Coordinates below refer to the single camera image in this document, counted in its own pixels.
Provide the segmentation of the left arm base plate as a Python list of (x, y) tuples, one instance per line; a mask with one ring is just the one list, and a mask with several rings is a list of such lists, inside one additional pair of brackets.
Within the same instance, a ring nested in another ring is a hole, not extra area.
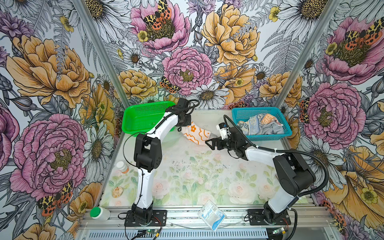
[(136, 213), (128, 211), (123, 214), (125, 227), (165, 227), (167, 223), (167, 210), (152, 210), (151, 215), (141, 218)]

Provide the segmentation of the orange white floral towel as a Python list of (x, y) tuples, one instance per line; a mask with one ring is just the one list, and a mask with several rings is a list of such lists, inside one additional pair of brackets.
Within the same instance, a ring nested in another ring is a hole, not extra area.
[(181, 133), (187, 140), (197, 145), (205, 145), (212, 135), (211, 131), (198, 127), (194, 122), (191, 122), (189, 126), (182, 127)]

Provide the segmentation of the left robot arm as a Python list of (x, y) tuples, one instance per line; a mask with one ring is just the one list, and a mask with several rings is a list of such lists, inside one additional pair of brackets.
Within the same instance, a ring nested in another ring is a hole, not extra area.
[(192, 123), (191, 114), (195, 107), (192, 101), (183, 98), (171, 106), (163, 103), (152, 104), (140, 119), (140, 123), (149, 122), (150, 126), (146, 127), (144, 132), (134, 134), (136, 138), (133, 160), (139, 181), (137, 197), (129, 213), (133, 222), (148, 225), (154, 218), (152, 187), (156, 169), (163, 158), (162, 141), (173, 128), (181, 129)]

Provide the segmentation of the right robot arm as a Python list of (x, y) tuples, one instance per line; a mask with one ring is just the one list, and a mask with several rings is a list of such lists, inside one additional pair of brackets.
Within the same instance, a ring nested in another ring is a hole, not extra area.
[(315, 182), (315, 174), (298, 151), (256, 146), (238, 128), (225, 123), (217, 125), (217, 129), (220, 136), (205, 141), (212, 150), (233, 151), (238, 159), (265, 164), (276, 170), (280, 188), (264, 204), (258, 216), (267, 224), (275, 224), (304, 195), (304, 190)]

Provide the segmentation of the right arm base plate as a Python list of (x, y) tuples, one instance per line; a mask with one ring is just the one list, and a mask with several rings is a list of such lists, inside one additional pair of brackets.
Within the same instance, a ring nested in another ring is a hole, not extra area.
[(287, 210), (276, 214), (268, 209), (248, 209), (246, 220), (248, 220), (251, 226), (274, 226), (292, 224)]

